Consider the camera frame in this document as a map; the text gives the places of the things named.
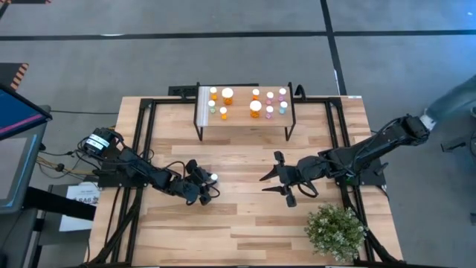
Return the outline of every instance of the wooden tabletop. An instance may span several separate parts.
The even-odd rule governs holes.
[[[140,98],[122,101],[116,130],[132,144]],[[342,97],[347,128],[352,143],[370,136],[361,98]],[[323,265],[335,264],[330,256],[312,254],[304,226],[306,215],[325,202],[341,205],[341,194],[333,179],[314,181],[319,191],[315,199],[297,189],[297,207],[288,208],[284,197],[262,192],[279,185],[279,179],[258,179],[275,163],[273,152],[281,150],[286,164],[330,148],[329,127],[323,104],[296,104],[297,124],[289,141],[282,129],[207,128],[199,141],[193,126],[193,104],[160,104],[156,111],[151,149],[157,166],[196,159],[199,165],[219,175],[221,196],[208,205],[186,206],[185,200],[169,197],[151,187],[144,192],[139,220],[135,266],[157,265]],[[142,131],[144,140],[148,114]],[[338,119],[334,114],[335,124]],[[91,256],[103,247],[115,189],[100,195],[93,229]],[[401,259],[393,218],[385,195],[376,187],[361,187],[367,220],[373,233],[390,254]],[[112,231],[117,224],[119,195]],[[120,260],[125,258],[127,239],[121,244]]]
[[[226,86],[216,86],[218,99],[216,100],[216,112],[211,113],[208,108],[210,98],[210,87],[200,86],[199,101],[197,104],[196,122],[199,127],[290,127],[292,125],[292,108],[288,86],[232,86],[233,104],[224,105],[222,90]],[[286,113],[281,115],[280,102],[278,100],[281,88],[286,89],[284,101],[288,103]],[[250,102],[253,100],[253,89],[260,90],[258,101],[261,102],[259,118],[252,118],[250,115]],[[273,92],[274,100],[271,105],[274,109],[271,119],[265,118],[266,114],[266,93]],[[219,109],[226,107],[227,119],[222,120]]]

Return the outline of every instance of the computer screen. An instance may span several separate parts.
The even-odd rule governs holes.
[[[0,85],[0,141],[51,120],[51,115]]]

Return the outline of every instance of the white label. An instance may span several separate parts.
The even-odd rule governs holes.
[[[99,150],[102,150],[104,148],[104,146],[102,144],[100,144],[99,142],[96,142],[94,140],[91,140],[90,138],[88,138],[86,143],[96,147]]]
[[[80,185],[68,186],[66,198],[76,200],[89,205],[97,206],[100,192],[97,185],[90,182],[82,182]],[[92,221],[82,220],[63,215],[59,225],[60,232],[89,230],[92,228]]]
[[[98,135],[91,134],[91,135],[89,136],[89,138],[94,139],[95,141],[99,142],[100,144],[102,144],[102,145],[104,145],[104,146],[106,146],[106,147],[109,146],[109,142],[107,142],[104,138],[101,138],[101,137],[98,136]]]

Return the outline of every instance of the concrete floor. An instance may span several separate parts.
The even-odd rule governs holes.
[[[334,31],[476,29],[472,0],[328,0]],[[325,31],[318,0],[61,0],[12,4],[0,35]],[[362,95],[374,130],[476,73],[476,36],[336,37],[349,95]],[[0,42],[0,62],[29,63],[19,92],[54,109],[116,112],[126,95],[165,95],[168,86],[292,81],[308,94],[337,95],[326,37]],[[70,150],[114,115],[54,114],[44,143]],[[384,157],[390,205],[405,260],[476,267],[476,167],[466,149],[440,142],[471,133],[467,112],[439,125],[427,144]],[[65,164],[72,159],[62,159]],[[54,181],[35,172],[32,184]],[[75,265],[85,245],[45,249],[41,267]],[[69,256],[67,261],[54,256]]]

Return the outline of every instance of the green plant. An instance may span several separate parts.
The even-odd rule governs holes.
[[[354,211],[330,204],[319,208],[319,212],[309,213],[308,226],[304,229],[315,253],[330,253],[340,262],[357,258],[366,233]]]

